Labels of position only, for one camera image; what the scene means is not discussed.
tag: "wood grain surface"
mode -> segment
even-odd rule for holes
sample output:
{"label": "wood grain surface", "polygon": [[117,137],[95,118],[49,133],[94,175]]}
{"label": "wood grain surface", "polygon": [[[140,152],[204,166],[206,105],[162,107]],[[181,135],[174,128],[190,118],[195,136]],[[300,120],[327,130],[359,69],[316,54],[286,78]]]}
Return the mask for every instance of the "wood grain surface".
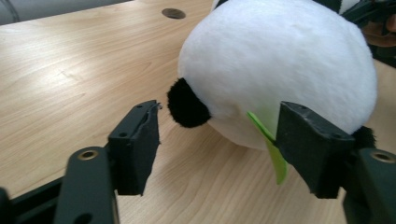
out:
{"label": "wood grain surface", "polygon": [[[177,78],[177,57],[210,0],[140,0],[0,27],[0,186],[11,197],[64,174],[68,157],[103,146],[126,113]],[[178,8],[187,17],[162,14]],[[375,63],[368,126],[396,153],[395,69]],[[183,129],[164,107],[162,144],[143,197],[118,197],[121,223],[346,223],[339,200],[318,200],[290,167],[276,185],[268,153],[210,126]]]}

